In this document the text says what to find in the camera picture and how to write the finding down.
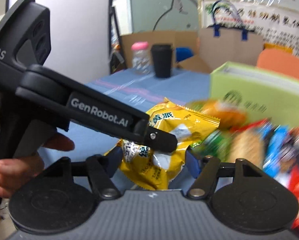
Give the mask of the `person's left hand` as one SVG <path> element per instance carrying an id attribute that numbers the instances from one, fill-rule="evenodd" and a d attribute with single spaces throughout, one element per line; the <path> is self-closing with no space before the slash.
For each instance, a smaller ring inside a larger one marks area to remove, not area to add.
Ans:
<path id="1" fill-rule="evenodd" d="M 75 144 L 68 137 L 56 133 L 43 144 L 44 148 L 58 151 L 71 151 Z M 0 160 L 0 198 L 10 198 L 32 178 L 44 170 L 44 162 L 38 153 L 19 159 Z"/>

